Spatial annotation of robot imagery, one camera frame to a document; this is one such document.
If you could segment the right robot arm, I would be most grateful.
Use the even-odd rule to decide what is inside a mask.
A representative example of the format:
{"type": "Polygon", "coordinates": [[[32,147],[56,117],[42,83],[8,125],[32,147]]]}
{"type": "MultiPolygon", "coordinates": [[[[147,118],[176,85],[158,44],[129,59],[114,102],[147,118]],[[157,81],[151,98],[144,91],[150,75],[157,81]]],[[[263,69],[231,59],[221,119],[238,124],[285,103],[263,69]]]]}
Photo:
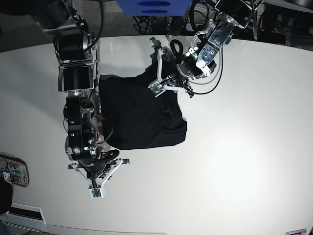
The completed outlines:
{"type": "Polygon", "coordinates": [[[69,169],[89,185],[92,198],[105,195],[104,185],[128,160],[118,150],[106,151],[92,119],[96,117],[91,95],[97,78],[97,41],[87,22],[70,0],[3,0],[0,11],[11,16],[30,16],[53,37],[59,64],[58,91],[67,93],[63,109],[67,132],[65,152],[72,161],[69,169]]]}

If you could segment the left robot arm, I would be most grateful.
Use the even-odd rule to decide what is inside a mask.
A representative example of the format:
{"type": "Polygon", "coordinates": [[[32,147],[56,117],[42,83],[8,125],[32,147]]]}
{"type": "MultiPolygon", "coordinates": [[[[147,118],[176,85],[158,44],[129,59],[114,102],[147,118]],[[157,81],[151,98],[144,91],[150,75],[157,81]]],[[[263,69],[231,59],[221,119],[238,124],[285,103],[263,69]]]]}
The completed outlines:
{"type": "Polygon", "coordinates": [[[209,19],[204,28],[197,31],[185,51],[181,41],[172,39],[169,47],[162,47],[152,37],[156,63],[154,80],[148,85],[155,97],[166,91],[183,91],[190,96],[196,94],[190,80],[208,77],[216,68],[214,58],[222,55],[235,28],[245,29],[253,22],[253,37],[258,38],[257,9],[261,0],[219,0],[215,4],[217,19],[209,19]]]}

